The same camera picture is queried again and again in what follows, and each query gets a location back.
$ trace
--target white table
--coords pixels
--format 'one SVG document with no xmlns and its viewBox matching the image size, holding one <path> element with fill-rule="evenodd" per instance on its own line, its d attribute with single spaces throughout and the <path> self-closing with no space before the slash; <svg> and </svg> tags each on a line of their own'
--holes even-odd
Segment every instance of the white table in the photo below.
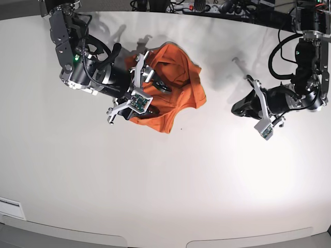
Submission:
<svg viewBox="0 0 331 248">
<path fill-rule="evenodd" d="M 109 46 L 120 41 L 123 56 L 149 36 L 147 48 L 175 42 L 202 67 L 207 103 L 180 112 L 166 135 L 122 118 L 111 127 L 109 97 L 66 87 L 49 28 L 41 17 L 0 21 L 0 196 L 21 202 L 28 221 L 119 235 L 143 248 L 328 229 L 331 107 L 288 114 L 268 142 L 256 120 L 231 114 L 251 91 L 234 57 L 264 87 L 280 83 L 267 68 L 277 30 L 175 14 L 94 13 L 91 34 Z M 287 57 L 296 44 L 284 48 Z M 279 56 L 274 67 L 295 71 Z"/>
</svg>

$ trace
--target orange shirt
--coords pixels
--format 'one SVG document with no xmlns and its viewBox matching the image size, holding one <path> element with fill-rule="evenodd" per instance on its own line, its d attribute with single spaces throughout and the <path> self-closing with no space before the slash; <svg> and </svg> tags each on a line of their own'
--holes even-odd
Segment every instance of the orange shirt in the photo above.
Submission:
<svg viewBox="0 0 331 248">
<path fill-rule="evenodd" d="M 136 65 L 134 57 L 126 59 L 128 68 Z M 194 65 L 187 54 L 174 44 L 150 51 L 146 63 L 172 88 L 171 94 L 157 90 L 152 82 L 144 83 L 143 90 L 153 97 L 152 105 L 160 110 L 156 117 L 132 117 L 130 121 L 149 126 L 162 133 L 170 133 L 179 111 L 187 107 L 199 108 L 206 102 L 200 83 L 201 68 Z"/>
</svg>

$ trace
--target circuit board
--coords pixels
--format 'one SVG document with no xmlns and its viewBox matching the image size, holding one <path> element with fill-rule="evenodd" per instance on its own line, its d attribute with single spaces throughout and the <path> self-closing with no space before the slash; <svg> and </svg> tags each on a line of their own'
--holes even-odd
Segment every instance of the circuit board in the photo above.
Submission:
<svg viewBox="0 0 331 248">
<path fill-rule="evenodd" d="M 132 97 L 130 105 L 134 107 L 138 112 L 145 112 L 145 108 L 149 100 L 145 99 L 143 96 L 135 95 Z"/>
<path fill-rule="evenodd" d="M 268 136 L 273 132 L 273 127 L 269 126 L 266 130 L 264 130 L 263 133 L 261 133 L 261 136 L 264 138 L 268 138 Z"/>
</svg>

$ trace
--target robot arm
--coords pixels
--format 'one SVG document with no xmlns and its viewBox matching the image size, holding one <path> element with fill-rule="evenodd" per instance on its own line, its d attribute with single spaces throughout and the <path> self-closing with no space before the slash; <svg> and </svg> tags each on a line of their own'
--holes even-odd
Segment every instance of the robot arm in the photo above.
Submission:
<svg viewBox="0 0 331 248">
<path fill-rule="evenodd" d="M 164 93 L 170 93 L 155 71 L 145 61 L 145 55 L 137 56 L 137 66 L 130 71 L 114 66 L 115 58 L 122 46 L 116 43 L 111 51 L 102 41 L 88 33 L 91 15 L 76 13 L 80 1 L 40 1 L 41 15 L 50 15 L 51 39 L 56 45 L 56 54 L 62 67 L 60 78 L 72 89 L 79 89 L 96 95 L 103 93 L 113 97 L 114 107 L 107 111 L 108 122 L 113 124 L 116 115 L 125 119 L 132 116 L 155 115 L 157 109 L 151 105 L 153 97 L 142 90 L 143 82 L 153 80 L 153 85 Z M 103 61 L 98 55 L 106 53 Z"/>
<path fill-rule="evenodd" d="M 272 51 L 268 67 L 273 77 L 279 80 L 290 80 L 286 85 L 272 89 L 261 87 L 258 80 L 246 76 L 252 85 L 251 93 L 234 104 L 232 113 L 237 116 L 252 117 L 260 120 L 255 129 L 268 140 L 273 135 L 276 125 L 283 127 L 284 115 L 290 111 L 320 111 L 328 103 L 328 41 L 330 34 L 329 11 L 321 10 L 315 1 L 296 2 L 296 30 L 302 34 L 294 34 L 275 47 Z M 279 75 L 273 70 L 273 58 L 287 42 L 299 39 L 295 49 L 295 74 Z"/>
</svg>

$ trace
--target power strip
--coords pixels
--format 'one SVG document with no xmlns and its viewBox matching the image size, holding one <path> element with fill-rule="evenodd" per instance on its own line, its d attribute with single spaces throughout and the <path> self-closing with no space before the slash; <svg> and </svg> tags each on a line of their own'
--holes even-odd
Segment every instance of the power strip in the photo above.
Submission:
<svg viewBox="0 0 331 248">
<path fill-rule="evenodd" d="M 180 5 L 174 5 L 174 9 L 177 13 L 182 12 L 183 14 L 185 13 L 204 13 L 204 14 L 221 14 L 224 15 L 224 13 L 221 13 L 219 11 L 220 4 L 206 4 L 205 11 L 200 12 L 200 11 L 195 11 L 194 8 L 194 3 L 182 3 Z M 167 12 L 171 13 L 170 7 L 167 8 Z M 242 10 L 241 13 L 226 13 L 226 15 L 233 16 L 236 15 L 238 17 L 245 17 L 245 12 Z"/>
</svg>

